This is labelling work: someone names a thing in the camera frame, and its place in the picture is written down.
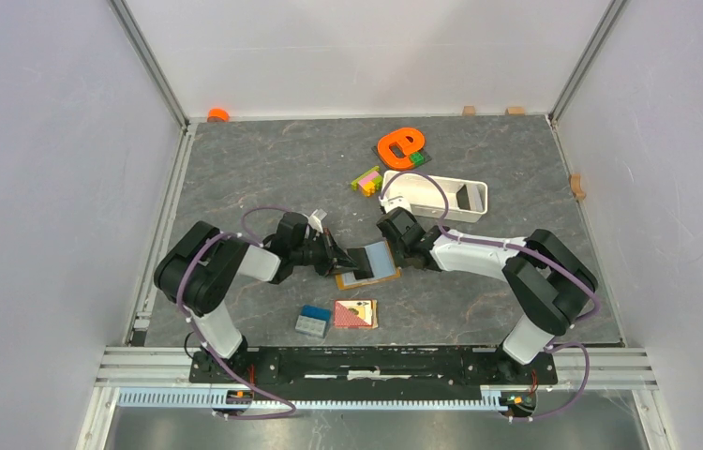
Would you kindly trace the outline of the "black credit card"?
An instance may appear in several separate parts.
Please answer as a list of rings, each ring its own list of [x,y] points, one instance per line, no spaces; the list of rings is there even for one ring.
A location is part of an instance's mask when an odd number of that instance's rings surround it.
[[[351,272],[355,280],[366,280],[374,277],[366,247],[349,248],[347,253],[355,264],[355,268]]]

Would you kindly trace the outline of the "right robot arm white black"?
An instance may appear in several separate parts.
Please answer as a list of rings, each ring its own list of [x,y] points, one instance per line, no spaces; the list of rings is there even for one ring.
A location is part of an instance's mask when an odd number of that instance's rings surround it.
[[[523,311],[495,358],[498,375],[509,383],[522,381],[548,344],[580,317],[599,310],[596,276],[548,230],[506,239],[466,235],[439,225],[426,230],[402,207],[385,213],[377,227],[396,258],[408,266],[508,284]]]

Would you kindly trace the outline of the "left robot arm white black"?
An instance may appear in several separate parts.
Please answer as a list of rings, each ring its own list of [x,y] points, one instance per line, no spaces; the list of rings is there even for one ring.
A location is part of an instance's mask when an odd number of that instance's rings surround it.
[[[246,339],[224,304],[236,277],[278,284],[297,266],[322,277],[364,268],[322,226],[323,217],[322,210],[310,216],[285,210],[276,230],[260,243],[198,221],[158,263],[156,288],[184,314],[224,381],[237,382],[248,370],[248,357],[239,351]]]

